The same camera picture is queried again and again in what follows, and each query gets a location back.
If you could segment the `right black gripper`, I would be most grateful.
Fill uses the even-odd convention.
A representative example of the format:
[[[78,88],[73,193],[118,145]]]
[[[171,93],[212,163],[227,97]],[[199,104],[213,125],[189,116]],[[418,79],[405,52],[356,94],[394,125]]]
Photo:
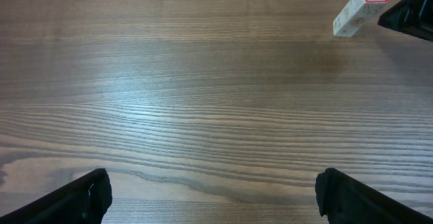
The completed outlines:
[[[432,41],[432,0],[401,0],[380,16],[378,25]]]

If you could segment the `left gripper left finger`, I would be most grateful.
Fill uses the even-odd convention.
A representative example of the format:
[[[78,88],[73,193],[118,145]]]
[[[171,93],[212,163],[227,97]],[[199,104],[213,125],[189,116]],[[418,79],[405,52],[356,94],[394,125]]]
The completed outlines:
[[[112,204],[106,169],[95,169],[1,217],[1,224],[100,224]]]

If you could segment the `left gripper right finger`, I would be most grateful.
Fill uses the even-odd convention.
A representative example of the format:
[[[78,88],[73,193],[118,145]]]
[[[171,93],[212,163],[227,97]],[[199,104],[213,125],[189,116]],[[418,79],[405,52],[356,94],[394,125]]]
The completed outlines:
[[[432,224],[432,218],[328,168],[315,182],[319,214],[330,224]]]

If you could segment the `white blue C block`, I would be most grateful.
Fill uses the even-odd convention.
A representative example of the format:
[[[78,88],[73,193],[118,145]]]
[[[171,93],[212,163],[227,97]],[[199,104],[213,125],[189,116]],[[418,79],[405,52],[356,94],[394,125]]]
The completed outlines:
[[[372,16],[370,4],[364,1],[349,1],[334,20],[336,28],[360,27]]]

